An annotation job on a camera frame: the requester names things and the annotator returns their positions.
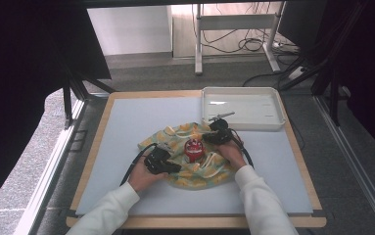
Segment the metal frame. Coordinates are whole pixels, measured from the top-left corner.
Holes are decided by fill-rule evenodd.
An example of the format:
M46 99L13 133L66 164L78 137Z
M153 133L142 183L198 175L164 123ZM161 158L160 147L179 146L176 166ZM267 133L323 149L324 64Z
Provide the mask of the metal frame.
M76 120L80 118L82 110L85 106L85 101L77 100L72 109L72 119ZM28 202L27 207L24 210L23 216L17 225L15 235L29 234L34 225L35 219L40 212L41 205L46 197L46 193L49 190L52 179L57 171L59 163L67 150L67 146L72 138L74 130L77 128L76 121L73 121L69 128L62 131L56 146L50 156L50 159L44 168L43 174L34 189L34 192Z
M328 115L329 111L327 104L323 99L318 98L317 96L314 96L314 101L317 104L320 113L324 117L325 122L330 128L335 140L337 141L337 144L339 145L344 157L346 158L349 167L352 169L352 173L357 179L357 182L360 185L361 189L363 190L365 197L370 203L372 209L375 211L375 186L373 182L367 175L366 171L361 165L361 162L358 160L357 155L355 154L355 151L347 140L343 130Z
M278 63L272 53L273 39L281 20L285 2L281 2L279 10L275 14L257 15L233 15L233 16L202 16L201 4L197 4L196 15L196 54L195 73L203 74L203 51L202 51L202 31L203 30L224 30L224 29L249 29L249 28L270 28L271 33L268 41L263 43L263 50L273 72L280 72Z

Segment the black cable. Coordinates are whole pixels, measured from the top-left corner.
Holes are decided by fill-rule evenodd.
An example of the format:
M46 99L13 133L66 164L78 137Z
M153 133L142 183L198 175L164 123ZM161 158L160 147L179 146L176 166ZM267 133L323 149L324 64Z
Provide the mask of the black cable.
M333 28L327 33L327 35L325 37L322 38L321 41L317 42L314 46L312 46L311 48L307 49L307 50L304 50L302 52L299 53L299 58L305 58L305 59L308 59L308 55L310 55L311 57L312 56L315 56L317 54L320 54L322 53L321 49L325 48L329 42L331 41L331 38L333 37L333 35L335 34L335 32L344 24L344 22L347 20L347 16L342 16L342 20L341 21L338 21L338 23L336 23ZM281 53L283 51L279 50L279 49L273 49L273 51L280 51ZM302 62L298 62L294 65L295 61L290 64L290 66L287 68L287 71L293 71L295 68L297 68L299 65L301 65L304 61ZM312 69L310 69L309 71L311 71L311 73L314 73L315 71L318 71L319 68L321 68L321 65L323 63L320 63L319 65L313 67ZM274 86L276 85L277 86L277 90L279 91L280 90L280 82L286 78L288 76L288 74L285 74L285 72L280 72L280 76L278 77L278 81L276 84L274 84ZM245 83L249 82L250 80L252 80L253 78L249 78L247 81L245 81Z
M277 72L277 73L267 73L267 74L259 74L252 76L248 78L245 82L243 82L242 87L246 87L246 84L256 78L264 77L264 76L273 76L273 75L279 75L279 77L283 76L286 73L289 73L292 71L294 68L298 67L301 63L304 62L304 59L302 57L298 57L292 64L290 64L284 71Z
M254 14L257 14L257 13L258 13L258 8L259 8L259 2L258 2L258 4L256 5L256 8L255 8L255 10L254 10Z
M279 63L281 63L284 66L290 66L292 63L285 63L284 61L282 61L281 57L283 57L283 56L298 56L298 55L279 54L278 56L276 56L276 61L278 61Z
M242 49L244 49L244 48L246 48L246 49L244 49L244 50L247 50L247 51L250 51L250 52L256 52L256 51L258 51L260 48L262 48L262 46L263 46L263 42L262 42L262 40L260 40L260 39L258 39L258 38L248 38L248 34L249 34L249 32L250 32L251 30L250 29L248 29L248 31L246 32L246 34L245 34L245 39L242 39L242 40L240 40L239 42L238 42L238 47L239 48L242 48ZM259 44L259 47L257 48L257 49L249 49L248 48L248 43L257 43L257 44Z
M314 46L311 48L308 48L307 50L304 50L300 53L301 57L305 57L309 60L309 58L314 58L316 55L320 55L324 53L328 46L328 44L331 42L331 39L333 38L334 34L342 27L347 20L349 19L350 14L343 14L340 21L337 21L337 23L331 28L331 30L327 33L325 37L323 37L319 42L315 43ZM290 81L289 83L285 84L283 87L279 87L279 84L281 82L281 77L278 79L277 85L278 85L278 91L279 90L286 90L291 88L292 86L300 83L301 81L315 75L316 73L319 73L324 66L327 64L327 58L323 59L321 63L313 66L308 71L306 71L303 75L299 76L298 78Z
M259 43L259 47L257 49L250 49L248 48L248 44L249 43L255 43L255 42L258 42ZM217 50L217 51L220 51L220 52L223 52L223 53L235 53L235 52L238 52L238 51L241 51L241 50L244 50L244 51L251 51L251 52L256 52L257 50L259 50L261 47L262 47L262 44L261 44L261 41L259 39L254 39L254 38L248 38L248 39L242 39L239 41L238 43L238 49L237 50L233 50L233 51L224 51L224 50L221 50L217 47L213 47L211 45L207 45L207 44L203 44L202 43L202 46L205 46L205 47L210 47L214 50Z
M262 34L263 34L263 38L264 38L265 36L266 36L266 37L269 37L269 36L270 36L270 33L267 33L266 31L263 31L263 30L261 30L261 29L254 28L253 30L262 33ZM274 42L277 42L277 43L281 43L282 45L286 45L286 46L295 46L295 47L298 47L298 46L295 45L295 44L283 43L283 42L278 41L278 40L275 40L275 39L274 39L273 41L274 41Z
M128 170L126 171L126 174L125 176L123 177L121 183L120 183L120 186L122 184L124 184L126 182L126 180L128 180L128 177L129 177L129 174L131 174L132 170L135 168L136 164L138 163L139 159L141 159L141 157L144 155L144 153L151 147L153 146L157 146L156 143L152 143L150 144L149 146L145 147L145 149L143 149L141 152L139 152L139 154L135 157L135 159L132 161L132 164L129 166Z
M279 48L272 47L272 53L275 54L286 54L286 55L299 55L300 52L295 52L295 51L284 51Z
M255 2L251 3L251 6L246 10L245 15L248 13L248 11L254 6Z
M216 42L216 41L219 41L219 40L225 38L226 36L232 34L233 32L235 32L235 31L237 31L237 30L238 30L238 29L231 30L231 31L228 32L227 34L224 34L223 36L221 36L221 37L219 37L219 38L217 38L217 39L215 39L215 40L213 40L213 41L208 41L208 40L206 39L206 34L205 34L204 31L203 31L203 36L204 36L205 41L206 41L207 43L212 44L212 43L214 43L214 42Z
M220 12L220 9L218 9L218 3L215 4L215 7Z
M230 131L233 131L235 132L236 136L239 137L238 133L236 132L236 130L234 129L230 129ZM251 156L249 155L248 153L248 150L245 149L245 146L242 144L242 141L240 140L240 137L239 139L235 138L235 136L231 136L231 139L236 143L236 145L239 147L239 149L242 151L242 153L245 155L246 157L246 160L248 161L248 164L252 167L252 168L255 168L254 167L254 162L252 162L252 159L251 159Z
M287 103L285 102L284 99L282 99L282 92L281 90L278 88L278 94L279 96L281 97L281 100L282 100L282 104L284 106L284 110L285 110L285 113L288 114L288 106L287 106ZM300 150L303 150L305 148L305 140L304 140L304 137L303 135L301 134L300 132L300 129L297 127L297 125L294 123L294 121L288 116L288 120L290 121L290 124L291 126L293 127L293 129L297 132L298 136L300 136L300 139L301 139L301 145L299 143L299 147L300 147Z
M266 13L268 14L268 12L269 12L269 8L270 8L270 2L268 2L268 4L267 4L267 8L266 8Z

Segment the white wall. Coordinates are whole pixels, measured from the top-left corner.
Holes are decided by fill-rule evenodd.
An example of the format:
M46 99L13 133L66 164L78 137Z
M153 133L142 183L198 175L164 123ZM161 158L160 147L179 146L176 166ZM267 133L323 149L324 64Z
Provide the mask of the white wall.
M169 6L87 11L105 56L171 51Z

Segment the hand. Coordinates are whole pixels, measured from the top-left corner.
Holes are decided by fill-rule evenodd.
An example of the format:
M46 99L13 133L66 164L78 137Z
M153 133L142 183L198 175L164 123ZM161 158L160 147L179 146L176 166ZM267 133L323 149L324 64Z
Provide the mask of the hand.
M234 168L240 169L242 166L246 165L246 162L242 156L242 151L233 140L217 146L217 150L225 159L230 161L230 164Z
M152 174L144 165L145 157L141 157L129 175L128 183L135 192L140 192L159 179L168 177L168 173Z

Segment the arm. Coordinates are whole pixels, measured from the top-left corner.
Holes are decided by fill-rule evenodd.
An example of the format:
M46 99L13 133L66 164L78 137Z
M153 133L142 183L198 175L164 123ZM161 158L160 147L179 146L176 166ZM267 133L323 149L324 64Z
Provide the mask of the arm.
M144 159L138 161L128 182L103 197L92 211L69 230L68 235L113 234L120 228L128 218L129 210L140 199L137 192L167 176L166 173L150 173L144 165Z
M298 234L288 215L284 212L276 194L267 186L254 169L246 165L241 151L233 141L218 147L220 154L238 171L235 180L241 189L240 196L245 207L246 220L251 234L287 235Z

